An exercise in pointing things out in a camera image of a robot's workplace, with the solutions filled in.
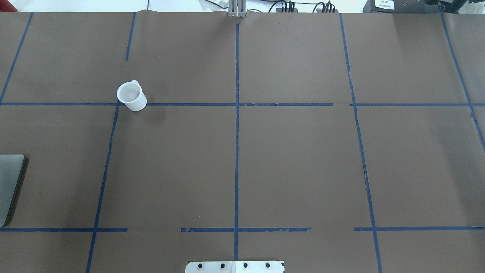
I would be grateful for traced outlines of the white cup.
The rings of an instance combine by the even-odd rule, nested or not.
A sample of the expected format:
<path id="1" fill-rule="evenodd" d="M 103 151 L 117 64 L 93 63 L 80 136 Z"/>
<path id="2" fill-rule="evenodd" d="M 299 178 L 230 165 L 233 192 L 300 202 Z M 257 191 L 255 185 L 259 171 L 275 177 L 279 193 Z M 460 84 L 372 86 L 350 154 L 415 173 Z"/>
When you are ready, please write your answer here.
<path id="1" fill-rule="evenodd" d="M 130 111 L 141 111 L 147 105 L 147 97 L 137 80 L 123 83 L 117 89 L 117 99 Z"/>

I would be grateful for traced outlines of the grey closed laptop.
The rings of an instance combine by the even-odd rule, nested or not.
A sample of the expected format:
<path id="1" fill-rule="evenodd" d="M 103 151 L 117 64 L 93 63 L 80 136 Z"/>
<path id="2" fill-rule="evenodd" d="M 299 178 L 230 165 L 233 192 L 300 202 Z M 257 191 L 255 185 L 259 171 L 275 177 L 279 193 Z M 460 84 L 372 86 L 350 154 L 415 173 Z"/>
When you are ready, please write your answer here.
<path id="1" fill-rule="evenodd" d="M 7 225 L 23 173 L 23 154 L 0 155 L 0 226 Z"/>

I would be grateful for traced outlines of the black desktop box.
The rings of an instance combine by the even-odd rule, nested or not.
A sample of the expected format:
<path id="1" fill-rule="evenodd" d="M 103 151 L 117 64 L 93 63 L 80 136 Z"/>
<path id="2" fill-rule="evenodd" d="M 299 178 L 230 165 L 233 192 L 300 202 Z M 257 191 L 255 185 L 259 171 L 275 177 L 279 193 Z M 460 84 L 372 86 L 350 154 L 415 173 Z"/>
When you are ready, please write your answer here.
<path id="1" fill-rule="evenodd" d="M 388 13 L 388 14 L 435 14 L 440 13 L 441 8 L 429 0 L 367 0 L 363 13 Z"/>

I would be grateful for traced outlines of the aluminium frame post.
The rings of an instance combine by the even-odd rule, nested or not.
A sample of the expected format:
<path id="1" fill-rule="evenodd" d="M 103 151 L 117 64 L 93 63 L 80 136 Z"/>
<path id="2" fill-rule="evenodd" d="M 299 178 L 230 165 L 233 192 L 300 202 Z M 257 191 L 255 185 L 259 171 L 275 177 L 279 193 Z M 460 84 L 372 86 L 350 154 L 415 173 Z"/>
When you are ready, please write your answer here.
<path id="1" fill-rule="evenodd" d="M 246 17 L 246 0 L 228 0 L 229 17 Z"/>

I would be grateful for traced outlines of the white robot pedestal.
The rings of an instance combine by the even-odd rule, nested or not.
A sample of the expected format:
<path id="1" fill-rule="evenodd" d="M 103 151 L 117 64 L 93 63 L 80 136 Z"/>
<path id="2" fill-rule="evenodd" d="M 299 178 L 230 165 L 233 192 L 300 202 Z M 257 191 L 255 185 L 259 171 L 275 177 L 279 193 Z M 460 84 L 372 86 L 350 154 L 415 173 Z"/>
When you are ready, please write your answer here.
<path id="1" fill-rule="evenodd" d="M 194 261 L 185 268 L 186 273 L 284 273 L 282 261 Z"/>

